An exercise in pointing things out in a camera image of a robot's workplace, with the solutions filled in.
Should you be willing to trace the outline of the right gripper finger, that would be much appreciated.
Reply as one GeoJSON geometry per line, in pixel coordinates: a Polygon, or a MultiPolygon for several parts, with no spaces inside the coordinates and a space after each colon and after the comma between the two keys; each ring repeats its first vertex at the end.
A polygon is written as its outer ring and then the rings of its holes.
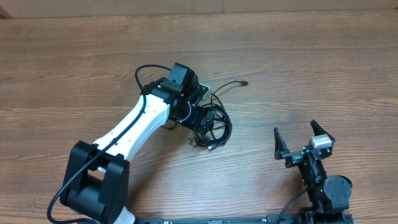
{"type": "Polygon", "coordinates": [[[284,154],[289,153],[289,149],[287,148],[285,141],[282,139],[278,127],[274,128],[274,139],[275,139],[274,159],[283,159],[284,154]]]}
{"type": "Polygon", "coordinates": [[[330,135],[328,132],[326,132],[314,119],[311,120],[310,125],[313,129],[315,136],[321,136],[326,134],[331,139],[332,142],[335,142],[335,138],[332,135],[330,135]]]}

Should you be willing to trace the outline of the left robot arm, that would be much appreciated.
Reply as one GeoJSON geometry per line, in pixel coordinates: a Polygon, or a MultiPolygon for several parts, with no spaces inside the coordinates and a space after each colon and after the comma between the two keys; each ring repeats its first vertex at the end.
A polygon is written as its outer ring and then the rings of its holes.
{"type": "Polygon", "coordinates": [[[126,208],[130,163],[156,129],[172,120],[188,129],[199,128],[205,115],[198,107],[211,93],[187,66],[175,63],[169,75],[139,85],[136,106],[110,132],[93,143],[78,141],[70,152],[56,201],[82,215],[73,223],[134,223],[126,208]]]}

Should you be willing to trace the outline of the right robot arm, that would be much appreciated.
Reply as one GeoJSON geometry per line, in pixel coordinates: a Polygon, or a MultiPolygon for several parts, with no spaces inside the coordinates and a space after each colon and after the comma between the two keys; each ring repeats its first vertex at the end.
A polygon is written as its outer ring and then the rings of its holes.
{"type": "Polygon", "coordinates": [[[314,119],[310,125],[314,136],[301,151],[289,151],[279,129],[274,128],[276,160],[284,160],[286,168],[298,167],[304,189],[291,199],[278,214],[277,223],[353,223],[349,209],[353,184],[343,175],[328,176],[322,160],[332,155],[335,138],[314,119]],[[303,194],[308,195],[309,207],[302,207],[297,214],[286,211],[303,194]]]}

